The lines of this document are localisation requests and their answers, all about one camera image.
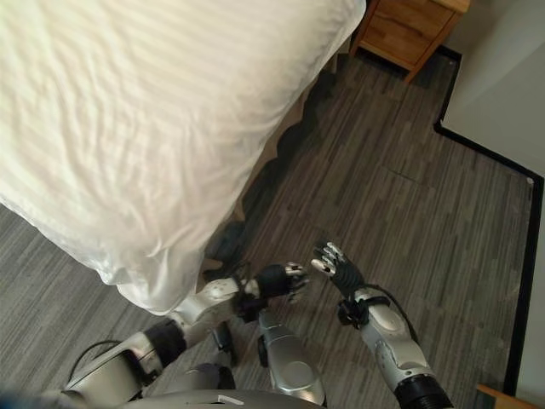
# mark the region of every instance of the floor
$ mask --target floor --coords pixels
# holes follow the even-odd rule
[[[257,271],[308,262],[316,239],[334,240],[368,281],[397,296],[440,382],[465,408],[476,383],[502,386],[531,187],[433,132],[455,68],[435,55],[408,86],[399,70],[360,55],[345,60],[335,80],[324,75],[305,120],[250,192],[245,230],[231,226],[238,241],[225,239],[215,251],[240,245]],[[336,290],[312,277],[299,303],[273,309],[316,360],[329,406],[397,407],[358,333],[337,322]],[[158,320],[3,207],[0,303],[0,387],[29,393],[59,388],[89,344]],[[255,324],[234,320],[231,328],[239,387],[268,389]],[[207,340],[185,353],[148,393],[168,388],[177,371],[213,349]]]

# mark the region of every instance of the wall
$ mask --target wall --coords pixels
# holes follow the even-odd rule
[[[545,1],[474,6],[446,43],[463,60],[443,125],[545,176]],[[545,407],[545,203],[542,214],[517,396]]]

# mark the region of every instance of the wooden nightstand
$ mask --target wooden nightstand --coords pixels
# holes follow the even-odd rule
[[[445,40],[470,0],[369,0],[350,55],[358,47],[409,70],[408,83]]]

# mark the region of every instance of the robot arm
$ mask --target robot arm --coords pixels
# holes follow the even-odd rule
[[[62,391],[72,402],[112,407],[139,396],[166,366],[235,315],[256,316],[267,298],[295,294],[306,284],[301,266],[273,265],[254,279],[208,283],[153,327],[137,332],[76,372]]]
[[[333,243],[318,245],[312,265],[330,277],[344,296],[338,315],[342,324],[359,329],[373,353],[387,386],[402,409],[454,407],[437,382],[411,336],[407,322],[389,307],[389,300],[364,282],[358,268]]]

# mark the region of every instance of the bed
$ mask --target bed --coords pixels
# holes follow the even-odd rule
[[[0,201],[166,314],[365,1],[2,7]]]

